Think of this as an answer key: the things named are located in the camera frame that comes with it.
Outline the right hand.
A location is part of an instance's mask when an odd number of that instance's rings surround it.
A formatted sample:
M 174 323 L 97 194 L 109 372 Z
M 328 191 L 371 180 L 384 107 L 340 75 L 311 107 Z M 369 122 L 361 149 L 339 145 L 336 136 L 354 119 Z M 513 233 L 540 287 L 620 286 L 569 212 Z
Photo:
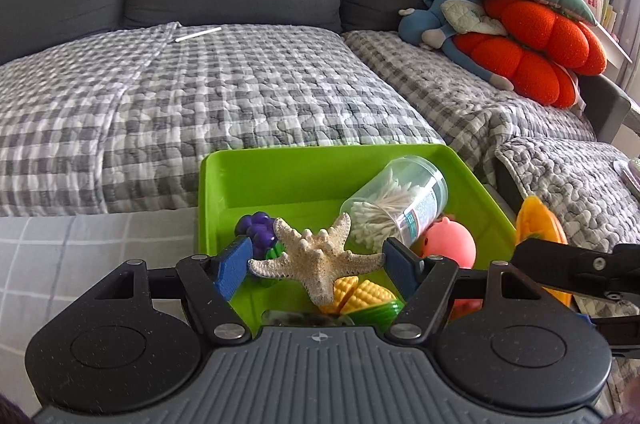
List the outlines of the right hand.
M 640 384 L 639 379 L 632 380 L 622 397 L 623 412 L 614 413 L 602 421 L 602 424 L 640 424 Z

